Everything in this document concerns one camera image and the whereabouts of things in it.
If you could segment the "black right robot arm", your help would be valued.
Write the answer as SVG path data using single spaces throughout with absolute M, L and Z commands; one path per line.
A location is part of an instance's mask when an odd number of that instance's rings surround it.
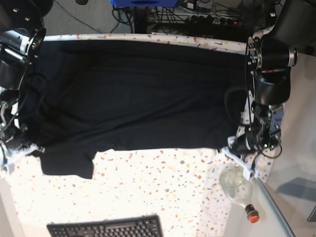
M 46 35 L 43 17 L 50 0 L 2 0 L 0 2 L 0 171 L 12 173 L 25 156 L 45 149 L 28 141 L 26 126 L 14 121 L 24 107 L 20 86 L 39 55 Z

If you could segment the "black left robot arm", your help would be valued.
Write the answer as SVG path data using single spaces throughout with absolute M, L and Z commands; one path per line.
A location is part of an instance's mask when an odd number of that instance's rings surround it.
M 245 86 L 226 92 L 228 106 L 231 93 L 247 93 L 249 123 L 239 122 L 244 133 L 228 138 L 222 152 L 241 168 L 246 180 L 258 176 L 257 160 L 247 164 L 248 155 L 273 151 L 281 144 L 284 103 L 289 99 L 290 72 L 298 59 L 297 47 L 316 30 L 316 2 L 287 0 L 274 27 L 267 34 L 248 38 L 245 52 Z

